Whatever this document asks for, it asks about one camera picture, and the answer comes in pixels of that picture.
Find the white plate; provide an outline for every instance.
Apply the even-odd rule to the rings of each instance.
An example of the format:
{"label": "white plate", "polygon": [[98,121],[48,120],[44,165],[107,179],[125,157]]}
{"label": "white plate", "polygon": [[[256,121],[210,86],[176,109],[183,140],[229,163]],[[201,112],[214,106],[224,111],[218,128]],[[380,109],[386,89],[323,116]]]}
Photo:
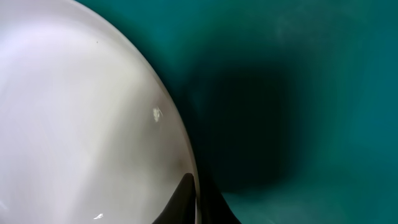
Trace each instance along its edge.
{"label": "white plate", "polygon": [[165,88],[73,1],[0,3],[0,223],[152,223],[196,173]]}

